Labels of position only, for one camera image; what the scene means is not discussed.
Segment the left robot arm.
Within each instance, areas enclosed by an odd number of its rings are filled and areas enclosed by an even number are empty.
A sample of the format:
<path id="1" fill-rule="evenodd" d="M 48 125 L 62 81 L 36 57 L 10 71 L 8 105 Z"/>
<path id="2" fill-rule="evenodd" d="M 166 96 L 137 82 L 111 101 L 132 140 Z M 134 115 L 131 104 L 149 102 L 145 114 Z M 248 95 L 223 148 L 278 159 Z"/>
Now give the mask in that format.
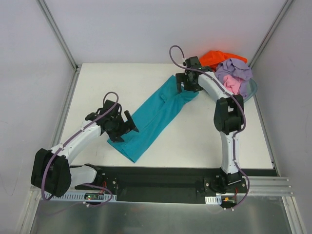
<path id="1" fill-rule="evenodd" d="M 79 129 L 64 143 L 35 154 L 31 184 L 61 197 L 71 187 L 86 186 L 99 189 L 104 181 L 103 170 L 92 164 L 72 167 L 74 159 L 94 139 L 107 134 L 113 143 L 122 143 L 123 135 L 138 131 L 129 111 L 122 111 L 119 103 L 106 100 L 101 108 L 88 114 Z"/>

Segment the teal t shirt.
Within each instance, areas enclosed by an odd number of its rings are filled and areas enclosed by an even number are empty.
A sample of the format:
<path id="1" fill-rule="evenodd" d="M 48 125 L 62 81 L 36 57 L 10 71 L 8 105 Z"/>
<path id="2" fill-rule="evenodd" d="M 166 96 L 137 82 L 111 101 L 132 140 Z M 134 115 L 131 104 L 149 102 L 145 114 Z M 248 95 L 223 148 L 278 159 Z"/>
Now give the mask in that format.
<path id="1" fill-rule="evenodd" d="M 130 131 L 123 142 L 107 140 L 123 156 L 137 162 L 160 133 L 180 113 L 185 104 L 192 101 L 198 92 L 177 91 L 176 77 L 170 76 L 133 114 L 138 132 Z"/>

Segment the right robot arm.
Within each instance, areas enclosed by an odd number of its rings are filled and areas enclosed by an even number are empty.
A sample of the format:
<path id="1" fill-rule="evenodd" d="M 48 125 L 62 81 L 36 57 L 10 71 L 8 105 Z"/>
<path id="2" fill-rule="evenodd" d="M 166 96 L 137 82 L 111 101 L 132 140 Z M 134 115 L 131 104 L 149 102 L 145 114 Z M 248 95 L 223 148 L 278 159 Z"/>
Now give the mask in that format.
<path id="1" fill-rule="evenodd" d="M 185 59 L 182 68 L 184 72 L 176 74 L 178 92 L 204 90 L 215 101 L 214 126 L 221 136 L 222 163 L 219 176 L 209 186 L 217 193 L 231 192 L 242 180 L 238 138 L 246 124 L 243 97 L 227 90 L 209 67 L 200 64 L 198 57 Z"/>

